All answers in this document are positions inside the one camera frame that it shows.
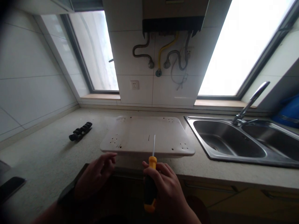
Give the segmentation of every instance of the chrome faucet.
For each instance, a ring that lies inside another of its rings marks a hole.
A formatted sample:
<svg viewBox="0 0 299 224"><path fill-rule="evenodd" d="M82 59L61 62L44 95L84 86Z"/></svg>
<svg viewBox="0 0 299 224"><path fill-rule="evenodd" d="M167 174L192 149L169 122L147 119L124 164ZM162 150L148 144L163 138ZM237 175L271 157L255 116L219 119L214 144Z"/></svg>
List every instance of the chrome faucet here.
<svg viewBox="0 0 299 224"><path fill-rule="evenodd" d="M252 104L257 100L257 98L262 94L262 92L267 88L267 86L270 84L269 81L264 82L263 84L261 84L261 86L257 89L257 91L255 91L255 93L253 94L253 96L250 98L248 104L246 105L246 107L243 108L243 110L237 114L234 119L231 121L231 123L235 126L238 126L238 124L244 125L247 123L252 123L255 120L252 121L244 121L243 118L245 116L246 111L252 106Z"/></svg>

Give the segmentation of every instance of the yellow screwdriver handle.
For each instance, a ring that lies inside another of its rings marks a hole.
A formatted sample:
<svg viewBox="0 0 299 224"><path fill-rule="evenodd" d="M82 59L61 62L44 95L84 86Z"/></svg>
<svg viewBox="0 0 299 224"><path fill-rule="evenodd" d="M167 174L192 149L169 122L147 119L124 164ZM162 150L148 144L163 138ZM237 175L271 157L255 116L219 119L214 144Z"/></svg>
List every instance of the yellow screwdriver handle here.
<svg viewBox="0 0 299 224"><path fill-rule="evenodd" d="M154 156L149 157L149 167L156 169L157 158ZM157 201L157 187L155 181L150 177L145 177L145 189L144 189L144 209L148 213L153 213L156 209Z"/></svg>
<svg viewBox="0 0 299 224"><path fill-rule="evenodd" d="M149 167L156 169L157 158L154 156L149 157Z"/></svg>

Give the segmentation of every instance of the countertop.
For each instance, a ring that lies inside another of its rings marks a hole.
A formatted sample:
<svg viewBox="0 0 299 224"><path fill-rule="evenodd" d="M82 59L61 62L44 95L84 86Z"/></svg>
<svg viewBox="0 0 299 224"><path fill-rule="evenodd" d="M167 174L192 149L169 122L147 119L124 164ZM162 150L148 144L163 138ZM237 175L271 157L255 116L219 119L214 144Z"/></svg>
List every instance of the countertop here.
<svg viewBox="0 0 299 224"><path fill-rule="evenodd" d="M210 160L184 119L184 116L189 115L222 118L232 116L80 108L0 151L0 160L12 167L4 174L1 182L12 176L27 179L27 183L6 202L14 208L14 216L29 222L50 206L82 166L102 154L100 143L108 130L114 127L115 118L121 115L180 119L195 148L195 155L158 158L160 162L168 163L179 177L299 192L299 169ZM93 123L93 129L80 142L71 142L68 136L87 121ZM142 161L147 159L118 156L116 170L142 173Z"/></svg>

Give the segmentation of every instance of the blue bucket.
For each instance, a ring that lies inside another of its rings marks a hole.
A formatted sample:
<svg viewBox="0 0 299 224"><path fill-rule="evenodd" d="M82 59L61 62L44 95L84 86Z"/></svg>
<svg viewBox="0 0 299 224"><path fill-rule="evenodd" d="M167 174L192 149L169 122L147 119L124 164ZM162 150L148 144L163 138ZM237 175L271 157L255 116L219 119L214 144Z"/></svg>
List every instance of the blue bucket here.
<svg viewBox="0 0 299 224"><path fill-rule="evenodd" d="M274 115L272 120L289 127L299 128L299 94L281 101L281 104L286 106Z"/></svg>

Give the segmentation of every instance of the window sill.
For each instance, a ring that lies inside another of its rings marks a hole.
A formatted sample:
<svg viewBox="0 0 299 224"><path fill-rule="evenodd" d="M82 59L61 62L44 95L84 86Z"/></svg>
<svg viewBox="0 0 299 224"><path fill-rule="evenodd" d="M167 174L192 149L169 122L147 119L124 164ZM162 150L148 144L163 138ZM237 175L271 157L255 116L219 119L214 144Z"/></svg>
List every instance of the window sill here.
<svg viewBox="0 0 299 224"><path fill-rule="evenodd" d="M117 94L88 94L86 96L81 97L81 99L88 100L120 100L120 95Z"/></svg>
<svg viewBox="0 0 299 224"><path fill-rule="evenodd" d="M247 103L240 100L196 100L194 108L202 106L214 106L214 107L239 107L243 108Z"/></svg>

